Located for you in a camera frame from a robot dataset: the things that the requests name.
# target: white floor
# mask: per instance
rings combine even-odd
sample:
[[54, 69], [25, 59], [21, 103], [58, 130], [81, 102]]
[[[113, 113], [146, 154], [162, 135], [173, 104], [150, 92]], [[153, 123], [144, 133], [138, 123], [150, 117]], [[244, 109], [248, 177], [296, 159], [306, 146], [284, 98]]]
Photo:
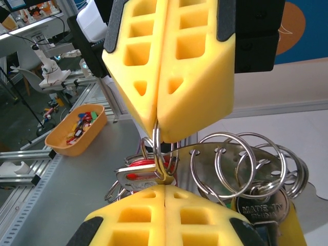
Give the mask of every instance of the white floor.
[[[317, 195], [328, 199], [328, 110], [223, 119], [198, 132], [198, 140], [219, 131], [255, 132], [291, 149], [306, 162]], [[263, 143], [246, 140], [251, 145]], [[328, 201], [315, 197], [309, 185], [295, 204], [308, 245], [326, 245]]]

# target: black cable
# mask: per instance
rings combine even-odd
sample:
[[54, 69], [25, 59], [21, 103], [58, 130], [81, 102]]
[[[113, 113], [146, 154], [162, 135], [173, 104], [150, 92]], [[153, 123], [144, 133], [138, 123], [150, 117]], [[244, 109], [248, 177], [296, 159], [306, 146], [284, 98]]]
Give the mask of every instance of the black cable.
[[50, 16], [50, 17], [55, 17], [55, 18], [57, 18], [58, 20], [61, 21], [61, 23], [63, 24], [63, 40], [64, 40], [65, 42], [67, 42], [67, 40], [65, 40], [65, 23], [64, 23], [64, 21], [63, 21], [61, 18], [59, 18], [58, 16], [56, 16], [56, 15], [52, 15], [52, 16]]
[[16, 34], [12, 34], [12, 33], [9, 33], [9, 32], [4, 33], [4, 34], [8, 34], [8, 35], [11, 35], [11, 36], [14, 36], [14, 37], [19, 37], [19, 38], [21, 38], [21, 39], [25, 39], [25, 40], [27, 40], [27, 41], [29, 41], [29, 42], [31, 42], [31, 43], [34, 43], [35, 45], [50, 45], [50, 44], [52, 44], [52, 43], [39, 44], [39, 43], [34, 42], [34, 41], [32, 41], [32, 40], [30, 40], [30, 39], [28, 39], [28, 38], [21, 37], [21, 36], [18, 36], [18, 35], [16, 35]]
[[23, 138], [20, 139], [20, 142], [19, 142], [20, 145], [23, 145], [22, 144], [23, 140], [26, 140], [29, 144], [32, 143], [30, 140], [28, 140], [27, 138], [23, 137]]
[[23, 96], [21, 95], [21, 93], [19, 92], [19, 90], [16, 88], [16, 86], [14, 85], [14, 82], [11, 80], [11, 78], [7, 75], [7, 73], [2, 69], [2, 67], [0, 66], [0, 71], [4, 74], [4, 76], [6, 77], [6, 79], [8, 80], [8, 82], [11, 84], [11, 86], [14, 88], [14, 90], [17, 92], [18, 96], [21, 98], [22, 103], [31, 111], [31, 113], [33, 114], [33, 116], [36, 118], [36, 120], [40, 123], [41, 127], [44, 128], [45, 126], [42, 124], [42, 122], [39, 120], [39, 118], [36, 116], [36, 114], [34, 113], [34, 111], [31, 109], [31, 107], [27, 104], [27, 102], [25, 101], [25, 99], [23, 98]]

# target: key ring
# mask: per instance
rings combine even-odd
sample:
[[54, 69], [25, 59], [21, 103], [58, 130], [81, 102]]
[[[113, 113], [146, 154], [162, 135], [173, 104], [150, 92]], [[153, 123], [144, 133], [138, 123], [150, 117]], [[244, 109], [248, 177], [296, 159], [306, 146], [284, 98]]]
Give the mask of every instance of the key ring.
[[143, 137], [141, 139], [141, 144], [140, 144], [141, 153], [142, 153], [143, 158], [148, 160], [148, 154], [147, 154], [146, 145], [145, 145], [146, 142], [149, 144], [149, 146], [151, 148], [154, 148], [154, 146], [153, 146], [153, 142], [152, 142], [152, 140], [150, 140], [150, 138]]
[[155, 157], [154, 160], [156, 164], [156, 169], [159, 172], [158, 178], [162, 181], [165, 181], [167, 179], [168, 174], [163, 164], [164, 157], [160, 149], [160, 132], [158, 127], [158, 121], [156, 122], [155, 127], [153, 129], [153, 152]]
[[298, 158], [293, 151], [281, 145], [278, 145], [278, 148], [288, 154], [285, 156], [286, 158], [290, 158], [295, 162], [297, 177], [293, 186], [286, 191], [291, 199], [295, 199], [305, 189], [305, 185], [309, 180], [309, 170], [304, 161]]
[[[258, 195], [242, 194], [241, 196], [244, 197], [244, 198], [249, 198], [249, 199], [259, 199], [259, 198], [270, 196], [270, 195], [276, 193], [284, 185], [284, 182], [285, 182], [285, 179], [286, 179], [286, 174], [287, 174], [286, 159], [285, 159], [285, 156], [284, 156], [283, 152], [278, 148], [278, 146], [274, 142], [272, 142], [270, 139], [268, 139], [267, 137], [262, 136], [260, 134], [244, 132], [244, 133], [237, 134], [237, 136], [238, 137], [255, 136], [255, 137], [259, 137], [259, 138], [263, 139], [267, 143], [263, 144], [263, 145], [255, 146], [255, 148], [258, 148], [258, 149], [264, 148], [264, 147], [274, 148], [274, 150], [278, 153], [280, 163], [281, 163], [281, 172], [280, 172], [280, 176], [279, 176], [280, 177], [279, 182], [275, 183], [274, 186], [272, 186], [273, 185], [272, 183], [269, 183], [268, 185], [264, 186], [264, 188], [258, 189], [258, 191], [260, 193], [263, 193], [264, 191], [266, 191], [266, 193], [258, 194]], [[236, 192], [236, 190], [233, 187], [231, 187], [229, 184], [228, 184], [228, 186], [231, 188], [229, 190], [233, 190], [234, 192]]]
[[[238, 142], [248, 153], [249, 157], [250, 157], [250, 161], [251, 161], [251, 175], [249, 178], [249, 181], [247, 182], [246, 186], [243, 187], [240, 191], [236, 191], [236, 193], [232, 194], [232, 195], [218, 195], [218, 197], [223, 198], [223, 199], [228, 199], [228, 198], [233, 198], [236, 196], [241, 195], [243, 192], [245, 192], [250, 185], [252, 184], [254, 177], [255, 177], [255, 168], [256, 168], [256, 158], [255, 158], [255, 154], [253, 152], [253, 150], [251, 149], [251, 147], [246, 143], [245, 140], [243, 140], [241, 137], [232, 134], [232, 133], [226, 133], [226, 132], [218, 132], [218, 133], [213, 133], [211, 135], [206, 136], [205, 138], [203, 138], [199, 144], [205, 142], [206, 140], [213, 138], [213, 137], [226, 137], [228, 139], [232, 139], [236, 142]], [[228, 182], [226, 181], [226, 179], [223, 177], [222, 174], [222, 169], [220, 166], [220, 162], [221, 162], [221, 155], [224, 152], [223, 148], [220, 148], [217, 153], [216, 153], [216, 157], [215, 157], [215, 171], [221, 181], [221, 183], [228, 189], [230, 188], [230, 185], [228, 184]], [[200, 181], [197, 172], [196, 172], [196, 168], [195, 168], [195, 156], [196, 156], [196, 150], [193, 150], [192, 154], [191, 154], [191, 159], [190, 159], [190, 168], [191, 168], [191, 173], [193, 176], [193, 179], [196, 183], [196, 185], [206, 194], [210, 194], [209, 190], [207, 189], [207, 187], [205, 187], [202, 183], [202, 181]]]
[[176, 173], [176, 170], [178, 169], [178, 164], [179, 164], [179, 148], [180, 148], [180, 146], [181, 146], [180, 145], [180, 142], [177, 142], [177, 150], [176, 150], [176, 157], [175, 157], [174, 169], [173, 169], [173, 171], [170, 171], [171, 165], [172, 165], [172, 161], [173, 161], [173, 150], [174, 150], [174, 144], [173, 143], [171, 144], [170, 160], [169, 160], [168, 167], [166, 168], [166, 172], [170, 176], [173, 176]]
[[[145, 160], [144, 154], [137, 154], [137, 155], [131, 155], [131, 156], [128, 156], [124, 159], [124, 164], [125, 166], [130, 166], [133, 162], [135, 161], [138, 161], [138, 160]], [[153, 153], [146, 153], [146, 156], [148, 159], [154, 159], [154, 155]]]
[[[115, 196], [115, 198], [110, 199], [111, 197], [113, 197], [113, 193], [115, 191], [115, 189], [118, 188], [118, 193]], [[112, 185], [112, 187], [109, 189], [109, 191], [107, 192], [107, 194], [104, 197], [104, 200], [107, 201], [108, 203], [113, 203], [115, 201], [117, 201], [118, 199], [120, 199], [120, 197], [127, 191], [126, 189], [122, 189], [120, 191], [122, 187], [120, 186], [118, 180]]]
[[[216, 199], [218, 199], [219, 203], [222, 206], [227, 207], [227, 205], [222, 201], [222, 199], [219, 197], [219, 195], [211, 187], [209, 187], [206, 183], [204, 183], [202, 181], [201, 181], [201, 183], [203, 184], [204, 187], [206, 187], [208, 189], [208, 191], [211, 195], [215, 196]], [[197, 187], [197, 189], [198, 189], [198, 192], [200, 193], [201, 197], [203, 197], [207, 200], [210, 200], [209, 197], [206, 195], [206, 193], [203, 190], [201, 190], [199, 187]]]

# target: metal key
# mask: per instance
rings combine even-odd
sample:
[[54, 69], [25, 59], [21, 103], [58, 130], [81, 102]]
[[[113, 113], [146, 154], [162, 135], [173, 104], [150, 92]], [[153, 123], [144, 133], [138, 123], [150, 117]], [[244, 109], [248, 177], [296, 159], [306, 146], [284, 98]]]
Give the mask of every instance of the metal key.
[[[141, 191], [150, 186], [160, 183], [160, 179], [155, 174], [156, 165], [149, 164], [137, 167], [127, 167], [115, 170], [116, 177], [121, 186], [127, 191]], [[129, 179], [129, 175], [137, 175], [136, 178]]]
[[237, 212], [254, 225], [267, 246], [278, 246], [281, 235], [279, 224], [286, 219], [290, 210], [289, 198], [284, 190], [261, 200], [237, 197], [235, 206]]

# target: orange plastic basket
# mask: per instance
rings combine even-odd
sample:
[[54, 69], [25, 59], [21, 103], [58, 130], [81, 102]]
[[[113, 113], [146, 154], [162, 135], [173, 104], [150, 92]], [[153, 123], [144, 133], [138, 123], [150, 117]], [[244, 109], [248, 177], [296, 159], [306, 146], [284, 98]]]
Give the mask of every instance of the orange plastic basket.
[[[72, 131], [75, 123], [78, 122], [78, 114], [95, 111], [97, 119], [83, 133], [83, 135], [73, 145], [66, 144], [66, 138]], [[74, 109], [46, 138], [45, 144], [58, 154], [77, 156], [87, 149], [92, 140], [98, 135], [107, 123], [105, 108], [97, 104], [85, 104]]]

